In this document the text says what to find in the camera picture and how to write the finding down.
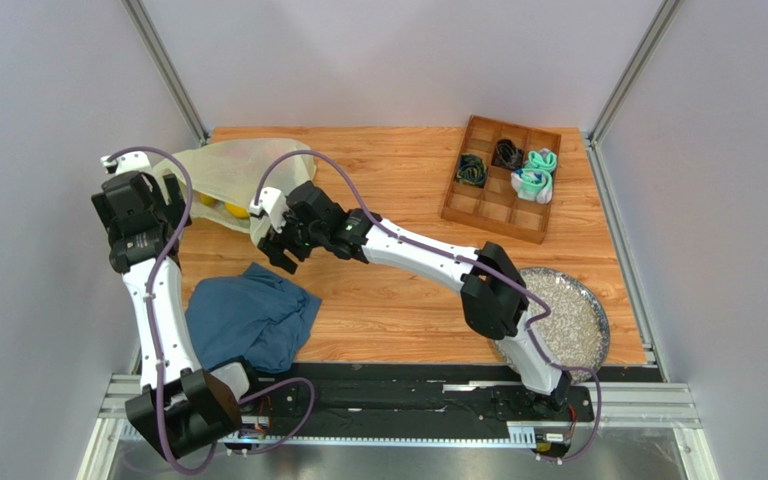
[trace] wooden table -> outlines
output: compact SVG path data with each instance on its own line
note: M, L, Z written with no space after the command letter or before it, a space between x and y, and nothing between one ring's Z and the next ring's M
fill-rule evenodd
M518 267L546 266L584 283L611 325L608 363L643 363L644 351L627 299L597 188L576 129L563 135L549 231L542 245L441 220L438 216L462 128L217 128L212 141L288 137L335 160L369 208L421 235L457 245L502 245ZM324 162L315 183L339 202L356 202ZM202 279L239 275L251 262L268 265L250 237L196 220L182 243L186 302ZM319 249L291 277L322 298L300 361L499 363L491 343L467 327L450 291L408 272L342 261Z

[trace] silver tray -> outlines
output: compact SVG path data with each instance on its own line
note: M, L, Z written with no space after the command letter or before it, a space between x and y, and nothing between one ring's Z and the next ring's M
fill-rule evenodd
M594 293L579 280L552 268L524 268L520 276L526 288L552 308L550 316L538 321L535 328L559 363L597 371L609 354L610 334L606 311ZM529 310L531 315L541 313L535 302L530 302ZM590 377L585 372L571 372L571 376L573 383Z

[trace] white wall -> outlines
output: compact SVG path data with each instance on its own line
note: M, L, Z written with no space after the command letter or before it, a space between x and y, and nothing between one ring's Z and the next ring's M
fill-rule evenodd
M208 128L591 128L659 0L146 0Z
M0 478L73 478L132 306L98 158L194 140L120 2L0 2Z
M768 478L768 2L685 2L602 152L721 477Z

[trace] wooden tray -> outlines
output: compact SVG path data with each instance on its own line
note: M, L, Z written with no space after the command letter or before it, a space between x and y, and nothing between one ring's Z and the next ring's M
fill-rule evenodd
M449 188L440 217L527 242L541 243L547 235L552 201L542 205L517 198L517 193L511 188L511 171L491 165L494 146L503 138L522 148L524 156L542 148L558 155L561 145L561 135L473 115L449 176ZM462 153L476 155L487 165L488 178L483 188L455 182L455 171Z

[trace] lemon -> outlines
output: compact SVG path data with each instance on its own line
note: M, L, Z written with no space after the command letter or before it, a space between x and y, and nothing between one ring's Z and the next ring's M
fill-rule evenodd
M224 208L227 209L227 213L236 218L248 218L248 210L245 210L240 206L233 205L232 203L225 203Z
M201 203L206 205L207 207L212 206L213 203L215 203L215 199L207 195L206 193L201 194Z

